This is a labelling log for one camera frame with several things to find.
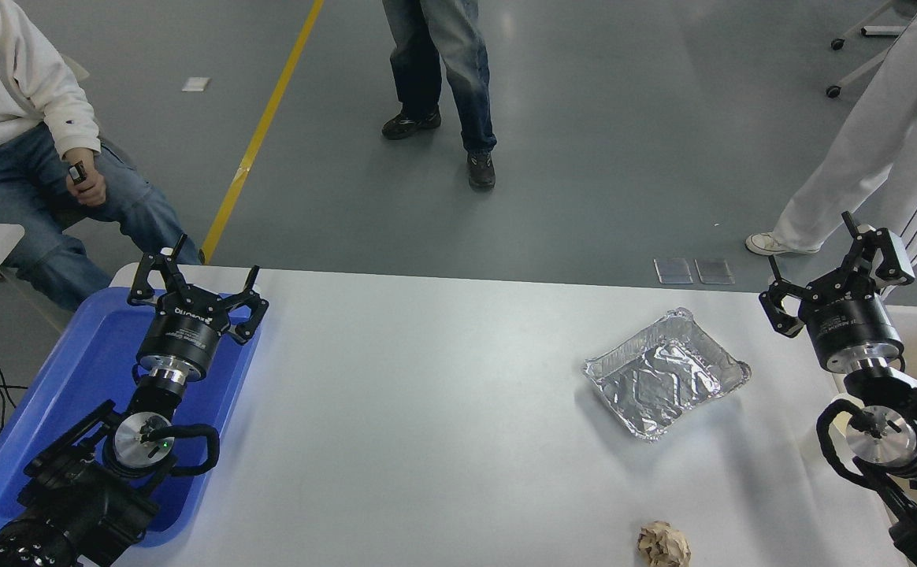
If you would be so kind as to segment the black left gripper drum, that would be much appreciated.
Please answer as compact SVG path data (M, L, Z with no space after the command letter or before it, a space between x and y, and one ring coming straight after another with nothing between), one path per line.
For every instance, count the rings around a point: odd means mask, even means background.
M185 380L206 377L221 335L229 326L221 295L188 288L189 297L165 293L154 298L154 318L136 354L142 369L174 369Z

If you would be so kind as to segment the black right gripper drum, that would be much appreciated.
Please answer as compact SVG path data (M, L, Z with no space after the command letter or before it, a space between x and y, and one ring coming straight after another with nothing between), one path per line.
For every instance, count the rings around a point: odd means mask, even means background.
M851 373L864 360L900 358L903 343L871 276L831 272L807 288L801 320L823 369Z

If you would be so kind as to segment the person's left hand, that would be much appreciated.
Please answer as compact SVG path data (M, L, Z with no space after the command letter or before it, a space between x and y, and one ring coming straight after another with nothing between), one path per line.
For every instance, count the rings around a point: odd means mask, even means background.
M84 207L102 207L108 201L105 177L95 164L95 152L86 147L71 148L65 152L68 166L81 164L85 171L83 182L76 183L70 175L65 178L67 191Z

